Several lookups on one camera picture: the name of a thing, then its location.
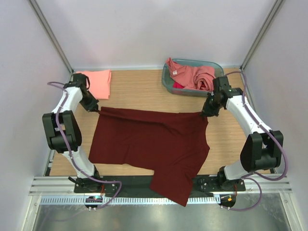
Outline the dark red t shirt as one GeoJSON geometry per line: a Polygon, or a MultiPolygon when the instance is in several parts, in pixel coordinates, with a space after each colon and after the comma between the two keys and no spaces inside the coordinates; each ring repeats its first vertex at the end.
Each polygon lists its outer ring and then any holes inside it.
{"type": "Polygon", "coordinates": [[[150,189],[186,206],[205,162],[208,120],[199,112],[164,113],[102,107],[90,148],[94,164],[154,171],[150,189]]]}

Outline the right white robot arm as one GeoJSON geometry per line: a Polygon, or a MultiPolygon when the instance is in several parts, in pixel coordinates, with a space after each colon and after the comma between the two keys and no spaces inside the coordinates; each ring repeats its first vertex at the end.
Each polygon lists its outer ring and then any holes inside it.
{"type": "Polygon", "coordinates": [[[221,167],[217,173],[218,188],[229,191],[242,178],[281,164],[283,134],[261,121],[250,106],[245,92],[240,88],[232,88],[227,76],[214,79],[213,86],[214,90],[208,93],[201,116],[218,116],[220,109],[228,110],[246,136],[239,160],[221,167]]]}

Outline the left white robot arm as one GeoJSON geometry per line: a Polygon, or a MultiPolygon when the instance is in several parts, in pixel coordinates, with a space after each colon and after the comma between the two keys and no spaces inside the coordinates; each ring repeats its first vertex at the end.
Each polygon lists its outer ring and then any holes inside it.
{"type": "Polygon", "coordinates": [[[99,101],[89,91],[90,79],[84,74],[76,73],[68,83],[52,81],[47,85],[63,92],[53,111],[42,116],[48,146],[62,154],[76,171],[76,179],[68,178],[75,184],[74,192],[97,193],[103,184],[97,168],[81,147],[82,134],[74,115],[78,105],[87,112],[99,111],[99,101]]]}

